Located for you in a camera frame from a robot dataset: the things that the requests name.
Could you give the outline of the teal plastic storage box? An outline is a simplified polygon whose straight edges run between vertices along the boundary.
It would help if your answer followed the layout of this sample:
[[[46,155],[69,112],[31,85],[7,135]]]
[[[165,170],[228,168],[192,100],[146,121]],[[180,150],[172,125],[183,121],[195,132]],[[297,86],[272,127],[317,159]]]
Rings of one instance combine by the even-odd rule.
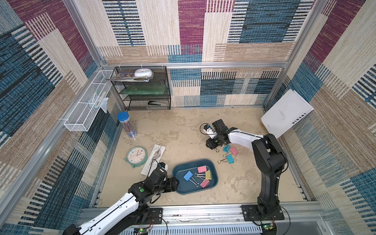
[[[198,178],[194,175],[198,172],[197,168],[200,166],[206,166],[207,170],[210,170],[211,172],[212,180],[210,180],[209,185],[205,189],[201,188],[200,186],[204,179]],[[183,176],[188,171],[191,171],[193,173],[195,180],[199,183],[198,188],[193,183],[184,180]],[[184,164],[179,164],[173,169],[172,174],[173,177],[175,177],[179,181],[177,192],[181,195],[208,190],[214,188],[218,183],[218,175],[214,163],[208,159],[202,159]]]

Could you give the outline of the blue binder clip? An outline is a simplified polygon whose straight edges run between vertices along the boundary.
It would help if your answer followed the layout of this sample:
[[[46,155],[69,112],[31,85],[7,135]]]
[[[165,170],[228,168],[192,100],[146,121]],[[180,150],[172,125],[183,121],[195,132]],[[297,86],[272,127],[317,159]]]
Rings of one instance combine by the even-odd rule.
[[[195,180],[191,171],[188,171],[183,178],[185,181],[193,183],[197,188],[199,187],[199,183]]]

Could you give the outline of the yellow binder clip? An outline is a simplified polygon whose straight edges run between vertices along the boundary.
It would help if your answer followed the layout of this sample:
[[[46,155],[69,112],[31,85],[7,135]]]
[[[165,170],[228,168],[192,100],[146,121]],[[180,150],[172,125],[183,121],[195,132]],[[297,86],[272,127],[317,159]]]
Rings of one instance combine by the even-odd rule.
[[[202,173],[197,173],[195,176],[201,179],[212,180],[212,174],[210,170],[202,172]]]

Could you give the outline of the pink binder clip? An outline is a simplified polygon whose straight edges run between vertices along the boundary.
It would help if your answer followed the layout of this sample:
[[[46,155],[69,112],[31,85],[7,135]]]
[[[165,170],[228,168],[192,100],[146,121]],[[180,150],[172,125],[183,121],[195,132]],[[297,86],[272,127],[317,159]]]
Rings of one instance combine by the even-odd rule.
[[[197,168],[197,170],[198,172],[194,174],[195,176],[206,177],[206,173],[208,171],[206,166],[200,166]]]
[[[235,147],[231,147],[229,152],[228,152],[228,155],[237,155],[239,152],[238,150],[235,148]]]
[[[210,180],[205,179],[205,180],[200,184],[200,186],[201,186],[201,188],[205,189],[205,188],[209,185],[209,183],[210,183]]]

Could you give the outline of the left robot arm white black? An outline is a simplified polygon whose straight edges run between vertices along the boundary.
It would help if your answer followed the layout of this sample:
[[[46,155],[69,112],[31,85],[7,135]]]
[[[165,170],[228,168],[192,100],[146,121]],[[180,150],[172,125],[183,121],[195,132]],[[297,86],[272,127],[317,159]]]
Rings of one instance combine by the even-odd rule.
[[[168,178],[167,171],[157,166],[145,180],[133,184],[118,202],[78,227],[71,224],[63,234],[118,235],[132,225],[147,224],[153,220],[148,206],[153,196],[175,192],[178,186],[175,177]]]

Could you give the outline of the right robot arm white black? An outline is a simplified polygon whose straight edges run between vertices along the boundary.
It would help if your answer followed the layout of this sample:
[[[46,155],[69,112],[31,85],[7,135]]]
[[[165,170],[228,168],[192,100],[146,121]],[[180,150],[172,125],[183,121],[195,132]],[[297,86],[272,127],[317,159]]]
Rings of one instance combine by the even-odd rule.
[[[251,149],[255,162],[261,172],[261,190],[257,205],[245,209],[247,220],[283,220],[278,188],[280,176],[288,169],[288,160],[282,147],[273,134],[256,135],[241,131],[235,127],[227,127],[219,119],[209,125],[203,123],[199,127],[202,134],[209,136],[206,147],[216,149],[222,145],[236,144]]]

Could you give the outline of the teal binder clip upper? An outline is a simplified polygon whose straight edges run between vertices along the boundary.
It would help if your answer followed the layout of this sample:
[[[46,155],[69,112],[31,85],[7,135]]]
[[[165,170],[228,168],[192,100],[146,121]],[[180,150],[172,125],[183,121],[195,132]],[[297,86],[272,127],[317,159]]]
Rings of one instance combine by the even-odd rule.
[[[225,153],[228,153],[230,151],[231,146],[230,145],[223,145],[222,149]]]

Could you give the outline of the teal binder clip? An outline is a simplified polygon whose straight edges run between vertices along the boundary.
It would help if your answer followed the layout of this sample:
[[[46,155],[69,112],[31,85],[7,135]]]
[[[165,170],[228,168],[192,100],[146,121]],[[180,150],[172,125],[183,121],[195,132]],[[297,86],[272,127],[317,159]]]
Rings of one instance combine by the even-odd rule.
[[[230,151],[231,146],[230,145],[223,145],[222,149],[225,153],[228,153]]]
[[[227,155],[226,157],[224,157],[224,159],[217,161],[218,164],[225,163],[225,162],[228,162],[229,164],[233,164],[235,161],[232,155]]]

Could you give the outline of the pink binder clip on table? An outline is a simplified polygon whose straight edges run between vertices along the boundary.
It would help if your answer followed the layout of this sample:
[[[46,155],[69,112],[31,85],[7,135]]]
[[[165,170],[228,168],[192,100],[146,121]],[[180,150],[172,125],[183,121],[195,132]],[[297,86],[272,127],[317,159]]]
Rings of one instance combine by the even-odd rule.
[[[229,152],[228,152],[228,155],[237,155],[239,152],[238,150],[235,148],[235,147],[231,147]]]

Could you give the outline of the white binder folder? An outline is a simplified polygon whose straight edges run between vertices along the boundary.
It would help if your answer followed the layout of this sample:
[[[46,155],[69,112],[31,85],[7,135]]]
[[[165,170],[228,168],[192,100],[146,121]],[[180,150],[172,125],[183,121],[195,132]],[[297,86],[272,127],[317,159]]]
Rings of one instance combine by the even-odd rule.
[[[279,138],[313,110],[302,96],[289,89],[261,117],[261,122],[270,134]]]

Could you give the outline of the white packaged item flat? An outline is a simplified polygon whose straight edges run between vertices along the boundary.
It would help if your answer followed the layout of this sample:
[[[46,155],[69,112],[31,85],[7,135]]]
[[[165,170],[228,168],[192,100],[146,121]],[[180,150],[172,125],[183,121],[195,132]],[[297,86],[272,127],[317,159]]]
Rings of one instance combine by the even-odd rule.
[[[149,176],[152,173],[152,171],[157,167],[157,164],[160,162],[165,150],[165,146],[154,145],[143,169],[141,170],[141,175]]]

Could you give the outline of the green round clock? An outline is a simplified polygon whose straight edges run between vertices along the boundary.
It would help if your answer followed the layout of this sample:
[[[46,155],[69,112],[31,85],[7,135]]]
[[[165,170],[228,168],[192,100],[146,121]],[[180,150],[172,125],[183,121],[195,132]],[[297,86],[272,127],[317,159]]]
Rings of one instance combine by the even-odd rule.
[[[148,154],[145,148],[136,146],[130,149],[125,157],[125,161],[129,163],[133,168],[142,166],[146,163]]]

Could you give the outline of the clear tube of coloured pencils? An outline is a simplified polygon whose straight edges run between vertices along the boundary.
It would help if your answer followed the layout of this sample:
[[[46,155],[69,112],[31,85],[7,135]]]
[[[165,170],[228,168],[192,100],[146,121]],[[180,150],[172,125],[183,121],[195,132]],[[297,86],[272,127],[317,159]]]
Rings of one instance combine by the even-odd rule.
[[[120,112],[117,115],[117,119],[130,138],[135,138],[137,136],[136,128],[133,125],[128,112]]]

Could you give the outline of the black stapler on shelf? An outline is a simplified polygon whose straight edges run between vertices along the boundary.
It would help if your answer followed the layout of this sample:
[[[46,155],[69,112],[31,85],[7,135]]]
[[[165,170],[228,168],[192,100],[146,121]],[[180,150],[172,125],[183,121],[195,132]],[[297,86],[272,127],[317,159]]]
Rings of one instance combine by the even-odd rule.
[[[168,107],[168,104],[167,103],[163,103],[163,102],[157,102],[157,101],[149,101],[148,102],[148,106]]]

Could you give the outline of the green tray on shelf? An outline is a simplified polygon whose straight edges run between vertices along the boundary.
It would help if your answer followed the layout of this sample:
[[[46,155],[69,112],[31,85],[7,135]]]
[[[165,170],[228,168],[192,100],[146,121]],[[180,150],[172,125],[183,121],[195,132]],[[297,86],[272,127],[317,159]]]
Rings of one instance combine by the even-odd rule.
[[[164,85],[129,85],[120,93],[124,95],[165,95],[167,91]]]

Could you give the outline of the black mesh shelf rack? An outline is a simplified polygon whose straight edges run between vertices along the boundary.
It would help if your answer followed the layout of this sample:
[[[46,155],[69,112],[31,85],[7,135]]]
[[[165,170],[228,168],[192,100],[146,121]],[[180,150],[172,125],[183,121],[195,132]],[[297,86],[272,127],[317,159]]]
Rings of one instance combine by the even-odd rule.
[[[165,66],[118,66],[107,79],[126,111],[169,110],[171,92]]]

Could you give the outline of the white round device on shelf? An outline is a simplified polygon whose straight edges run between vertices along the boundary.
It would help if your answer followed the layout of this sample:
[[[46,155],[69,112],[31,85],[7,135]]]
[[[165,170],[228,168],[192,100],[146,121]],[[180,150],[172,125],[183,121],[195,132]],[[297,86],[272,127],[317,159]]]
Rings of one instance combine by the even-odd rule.
[[[136,78],[151,78],[153,76],[153,72],[151,69],[141,68],[141,69],[137,69],[134,72],[134,76]]]

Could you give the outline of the magazine on shelf top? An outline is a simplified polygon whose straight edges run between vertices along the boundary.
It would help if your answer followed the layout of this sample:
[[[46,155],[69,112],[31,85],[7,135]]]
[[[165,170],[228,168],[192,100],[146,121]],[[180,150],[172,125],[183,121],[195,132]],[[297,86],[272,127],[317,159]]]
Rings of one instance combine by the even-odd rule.
[[[135,76],[134,73],[119,73],[117,75],[112,74],[112,76],[106,80],[115,82],[149,82],[153,76],[154,74],[151,76]]]

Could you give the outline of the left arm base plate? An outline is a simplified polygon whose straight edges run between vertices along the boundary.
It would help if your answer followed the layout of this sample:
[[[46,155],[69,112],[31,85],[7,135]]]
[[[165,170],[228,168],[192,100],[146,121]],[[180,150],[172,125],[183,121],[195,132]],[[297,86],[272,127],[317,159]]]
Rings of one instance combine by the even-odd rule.
[[[149,208],[147,214],[142,215],[139,224],[141,225],[160,225],[162,224],[163,208]]]

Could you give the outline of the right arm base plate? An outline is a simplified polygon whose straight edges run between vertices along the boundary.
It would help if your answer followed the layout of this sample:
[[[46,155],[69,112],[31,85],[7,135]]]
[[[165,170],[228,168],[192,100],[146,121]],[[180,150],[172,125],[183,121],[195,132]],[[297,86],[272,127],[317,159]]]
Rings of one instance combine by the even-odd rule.
[[[282,208],[277,206],[274,210],[267,210],[262,205],[241,205],[244,221],[272,221],[284,220]]]

